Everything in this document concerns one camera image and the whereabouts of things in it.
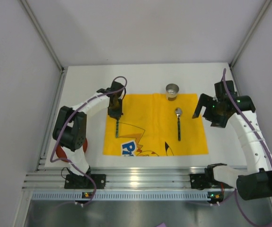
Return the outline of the fork with green handle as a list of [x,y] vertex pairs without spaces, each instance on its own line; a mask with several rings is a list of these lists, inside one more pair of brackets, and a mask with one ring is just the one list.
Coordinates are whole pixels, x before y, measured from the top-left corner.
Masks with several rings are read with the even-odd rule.
[[119,121],[120,118],[116,119],[116,128],[115,128],[115,137],[118,138],[119,137]]

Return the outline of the spoon with green handle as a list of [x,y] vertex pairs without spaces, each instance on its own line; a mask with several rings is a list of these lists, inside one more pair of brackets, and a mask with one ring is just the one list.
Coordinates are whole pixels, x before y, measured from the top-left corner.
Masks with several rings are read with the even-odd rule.
[[177,134],[178,134],[178,141],[181,141],[181,123],[180,123],[180,118],[182,115],[182,109],[177,107],[175,109],[175,114],[177,116]]

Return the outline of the yellow printed cloth mat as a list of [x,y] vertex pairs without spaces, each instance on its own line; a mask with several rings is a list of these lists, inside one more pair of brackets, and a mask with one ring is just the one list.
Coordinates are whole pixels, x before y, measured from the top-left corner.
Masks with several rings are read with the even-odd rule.
[[[196,94],[179,94],[168,101],[164,94],[129,94],[123,100],[119,137],[116,120],[107,117],[103,154],[123,157],[172,157],[207,155],[202,118],[193,119]],[[178,141],[175,109],[182,109],[181,141]]]

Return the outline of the white paper cup brown sleeve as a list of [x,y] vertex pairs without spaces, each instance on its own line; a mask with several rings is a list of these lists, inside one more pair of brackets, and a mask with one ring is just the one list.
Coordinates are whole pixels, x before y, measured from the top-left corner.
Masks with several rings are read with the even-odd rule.
[[174,83],[166,85],[166,99],[168,101],[174,101],[177,98],[179,92],[179,86]]

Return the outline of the red round plate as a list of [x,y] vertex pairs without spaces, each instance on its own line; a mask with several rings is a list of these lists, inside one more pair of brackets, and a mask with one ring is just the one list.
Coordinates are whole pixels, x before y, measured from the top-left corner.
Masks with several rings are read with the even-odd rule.
[[[85,141],[83,143],[83,146],[82,146],[83,153],[86,153],[87,148],[88,148],[88,140],[85,139]],[[67,155],[65,154],[63,148],[60,145],[58,145],[57,148],[56,148],[56,155],[57,155],[58,158],[67,159]]]

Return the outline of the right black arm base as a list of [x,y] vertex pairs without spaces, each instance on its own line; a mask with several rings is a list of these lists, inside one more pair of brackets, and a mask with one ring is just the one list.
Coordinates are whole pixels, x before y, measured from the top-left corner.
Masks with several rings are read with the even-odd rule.
[[208,165],[204,169],[203,174],[190,174],[191,188],[197,190],[203,189],[221,189],[221,188],[231,188],[225,183],[216,181],[213,176],[213,169],[217,166],[226,166],[224,163],[217,163]]

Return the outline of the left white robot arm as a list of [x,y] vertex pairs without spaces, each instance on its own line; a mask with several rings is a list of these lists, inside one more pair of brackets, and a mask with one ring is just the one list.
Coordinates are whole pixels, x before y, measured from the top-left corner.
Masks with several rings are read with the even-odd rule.
[[110,87],[97,90],[87,101],[73,107],[61,107],[52,133],[55,145],[50,162],[61,160],[69,164],[69,170],[73,174],[89,175],[90,166],[83,151],[87,119],[106,109],[108,116],[118,124],[123,115],[126,86],[127,81],[123,85],[114,79]]

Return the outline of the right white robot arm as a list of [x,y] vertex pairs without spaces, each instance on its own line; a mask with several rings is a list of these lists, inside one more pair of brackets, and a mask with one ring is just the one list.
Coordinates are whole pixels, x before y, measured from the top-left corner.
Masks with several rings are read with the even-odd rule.
[[256,108],[249,96],[239,96],[232,80],[214,85],[215,97],[201,94],[193,118],[203,117],[212,127],[225,128],[230,123],[246,158],[247,171],[224,163],[210,164],[205,177],[211,184],[224,183],[237,189],[243,200],[272,197],[272,156],[267,155],[263,134],[259,128]]

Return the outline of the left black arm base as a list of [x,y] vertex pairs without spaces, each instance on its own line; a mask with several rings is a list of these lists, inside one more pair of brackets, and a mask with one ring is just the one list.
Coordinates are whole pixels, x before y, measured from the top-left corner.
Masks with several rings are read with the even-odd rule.
[[[89,177],[96,184],[97,189],[104,189],[106,184],[105,174],[91,174],[87,172]],[[65,179],[64,188],[65,189],[94,189],[94,184],[90,179],[83,175],[76,175],[70,171],[67,167],[61,170],[61,177]]]

